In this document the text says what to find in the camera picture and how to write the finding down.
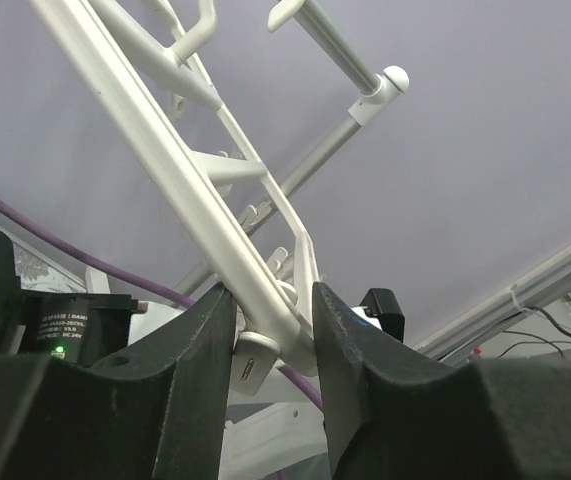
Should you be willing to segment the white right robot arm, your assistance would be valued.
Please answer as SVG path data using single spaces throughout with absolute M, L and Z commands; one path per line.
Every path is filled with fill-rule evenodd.
M 235 304 L 131 341 L 127 295 L 29 292 L 0 231 L 0 479 L 215 479 Z

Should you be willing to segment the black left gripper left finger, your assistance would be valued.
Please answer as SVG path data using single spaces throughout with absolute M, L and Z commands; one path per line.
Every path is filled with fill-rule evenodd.
M 218 285 L 89 368 L 0 355 L 0 479 L 216 478 L 235 315 Z

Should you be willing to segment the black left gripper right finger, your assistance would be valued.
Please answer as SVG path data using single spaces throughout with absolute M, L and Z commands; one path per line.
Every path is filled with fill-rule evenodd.
M 336 479 L 571 479 L 571 360 L 451 367 L 323 283 L 313 330 Z

